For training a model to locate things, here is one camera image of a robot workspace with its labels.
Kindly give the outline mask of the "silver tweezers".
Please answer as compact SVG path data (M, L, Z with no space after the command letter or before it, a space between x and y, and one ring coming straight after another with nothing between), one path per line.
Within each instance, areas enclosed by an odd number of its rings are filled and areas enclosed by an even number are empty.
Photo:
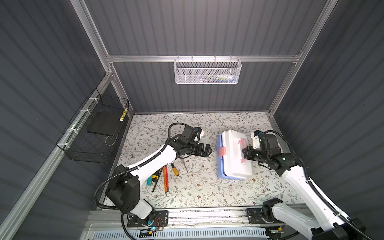
M186 170L187 173L189 173L188 169L187 169L187 166L186 166L186 163L185 163L185 160L184 159L181 159L181 162Z

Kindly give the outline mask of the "white and blue tool box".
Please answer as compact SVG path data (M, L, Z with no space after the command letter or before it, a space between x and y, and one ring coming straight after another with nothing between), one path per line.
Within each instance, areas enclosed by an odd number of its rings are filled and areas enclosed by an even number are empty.
M217 140L218 176L221 179L245 180L253 174L250 160L242 152L248 145L245 134L227 130Z

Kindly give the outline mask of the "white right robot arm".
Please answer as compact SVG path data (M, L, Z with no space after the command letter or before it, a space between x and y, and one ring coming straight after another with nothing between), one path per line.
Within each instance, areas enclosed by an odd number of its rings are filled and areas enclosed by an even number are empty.
M313 214L309 218L282 200L273 198L263 203L258 213L266 223L283 222L309 240L369 240L366 226L334 204L310 178L303 160L290 149L282 153L277 137L281 134L268 130L252 133L253 144L242 152L246 160L275 171L296 191Z

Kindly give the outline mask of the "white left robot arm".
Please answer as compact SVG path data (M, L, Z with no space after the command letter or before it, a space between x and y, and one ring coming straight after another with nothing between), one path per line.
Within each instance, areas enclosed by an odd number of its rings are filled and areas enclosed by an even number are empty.
M123 215L134 215L146 226L150 225L156 210L141 197L141 186L156 171L182 156L209 157L213 150L209 144L200 142L203 135L200 127L170 124L165 143L158 150L128 167L117 166L112 176L96 188L93 195L95 205L105 210L119 210Z

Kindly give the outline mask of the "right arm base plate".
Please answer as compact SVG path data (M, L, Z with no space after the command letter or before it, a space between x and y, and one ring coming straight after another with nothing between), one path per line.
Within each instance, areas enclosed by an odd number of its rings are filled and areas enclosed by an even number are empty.
M276 219L269 219L265 218L263 216L263 210L262 208L247 208L245 210L246 215L248 217L249 224L256 225L256 224L278 224L278 225L285 225L285 223L276 220Z

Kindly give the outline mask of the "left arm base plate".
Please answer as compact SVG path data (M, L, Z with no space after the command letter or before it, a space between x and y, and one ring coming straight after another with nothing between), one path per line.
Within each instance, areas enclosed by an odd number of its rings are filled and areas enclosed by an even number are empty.
M127 227L166 227L168 220L169 211L165 210L153 210L145 219L129 214L127 216Z

